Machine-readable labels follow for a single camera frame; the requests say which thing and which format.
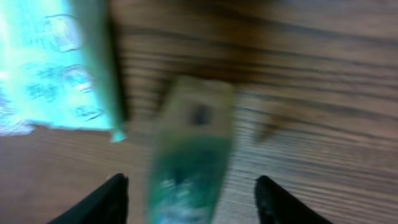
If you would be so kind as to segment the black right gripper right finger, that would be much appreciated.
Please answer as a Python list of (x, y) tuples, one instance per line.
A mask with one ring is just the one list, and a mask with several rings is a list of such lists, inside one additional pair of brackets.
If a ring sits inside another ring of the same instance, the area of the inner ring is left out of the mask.
[(260, 224), (332, 224), (266, 175), (254, 189)]

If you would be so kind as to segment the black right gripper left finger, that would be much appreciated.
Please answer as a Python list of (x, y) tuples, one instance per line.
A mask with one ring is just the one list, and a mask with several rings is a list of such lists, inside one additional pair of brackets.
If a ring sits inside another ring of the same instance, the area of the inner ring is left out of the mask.
[(118, 173), (50, 224), (126, 224), (129, 179)]

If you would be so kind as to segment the teal snack packet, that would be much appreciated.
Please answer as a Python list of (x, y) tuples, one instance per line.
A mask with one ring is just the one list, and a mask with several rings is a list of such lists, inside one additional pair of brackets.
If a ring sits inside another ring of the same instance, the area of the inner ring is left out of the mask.
[(146, 223), (211, 223), (233, 149), (233, 96), (227, 82), (174, 82), (154, 135)]

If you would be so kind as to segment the teal white wet wipes pack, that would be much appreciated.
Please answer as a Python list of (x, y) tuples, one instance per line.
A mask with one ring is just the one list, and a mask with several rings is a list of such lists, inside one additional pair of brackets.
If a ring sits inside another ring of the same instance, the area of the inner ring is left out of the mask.
[(123, 122), (108, 2), (1, 0), (1, 136)]

